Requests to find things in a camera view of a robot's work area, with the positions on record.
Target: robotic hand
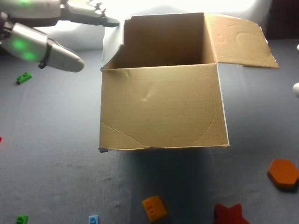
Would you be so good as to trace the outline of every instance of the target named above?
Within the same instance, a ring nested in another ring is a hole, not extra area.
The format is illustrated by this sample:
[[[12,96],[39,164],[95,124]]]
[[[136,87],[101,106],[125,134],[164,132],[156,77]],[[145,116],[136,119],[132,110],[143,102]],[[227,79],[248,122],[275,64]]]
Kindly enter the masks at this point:
[[[97,0],[0,0],[0,43],[12,55],[38,62],[43,69],[79,72],[84,61],[73,51],[34,29],[54,26],[59,20],[116,27]]]

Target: green lego brick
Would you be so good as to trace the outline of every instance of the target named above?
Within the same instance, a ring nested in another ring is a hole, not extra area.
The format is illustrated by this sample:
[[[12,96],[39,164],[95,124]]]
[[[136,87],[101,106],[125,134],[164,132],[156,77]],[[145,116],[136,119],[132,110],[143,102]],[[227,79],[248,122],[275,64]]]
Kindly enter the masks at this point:
[[[29,72],[25,72],[24,75],[19,76],[17,78],[17,81],[18,81],[18,84],[22,84],[31,78],[32,78],[31,74]]]
[[[27,224],[28,219],[29,219],[29,216],[27,216],[27,215],[18,216],[16,224]]]

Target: green light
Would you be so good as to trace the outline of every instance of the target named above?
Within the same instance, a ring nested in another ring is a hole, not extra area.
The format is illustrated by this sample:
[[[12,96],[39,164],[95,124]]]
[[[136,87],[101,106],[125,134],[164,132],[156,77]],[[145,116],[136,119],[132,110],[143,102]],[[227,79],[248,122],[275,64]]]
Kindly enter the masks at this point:
[[[30,0],[20,0],[20,3],[22,6],[25,6],[25,7],[31,5]]]
[[[13,41],[13,48],[16,50],[25,50],[26,43],[22,40],[16,39]]]
[[[36,59],[36,55],[31,52],[26,52],[23,54],[23,59],[27,61],[34,61]]]

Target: white ball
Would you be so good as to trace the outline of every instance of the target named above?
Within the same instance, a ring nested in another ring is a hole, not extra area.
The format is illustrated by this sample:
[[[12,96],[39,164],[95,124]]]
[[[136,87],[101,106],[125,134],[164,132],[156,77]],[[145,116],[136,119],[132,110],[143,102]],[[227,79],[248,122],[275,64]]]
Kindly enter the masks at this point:
[[[296,83],[293,86],[293,92],[295,93],[296,97],[299,98],[299,83]]]

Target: dark background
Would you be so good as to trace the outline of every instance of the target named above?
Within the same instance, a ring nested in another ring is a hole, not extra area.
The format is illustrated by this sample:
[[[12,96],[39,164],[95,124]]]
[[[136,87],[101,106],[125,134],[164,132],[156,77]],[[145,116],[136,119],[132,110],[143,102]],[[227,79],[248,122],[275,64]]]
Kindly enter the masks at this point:
[[[99,153],[100,51],[77,74],[0,57],[0,223],[150,223],[159,195],[171,224],[211,224],[216,203],[241,203],[252,224],[297,224],[298,193],[277,190],[275,158],[299,167],[297,40],[269,41],[280,69],[219,64],[230,148]],[[24,72],[33,78],[17,85]]]

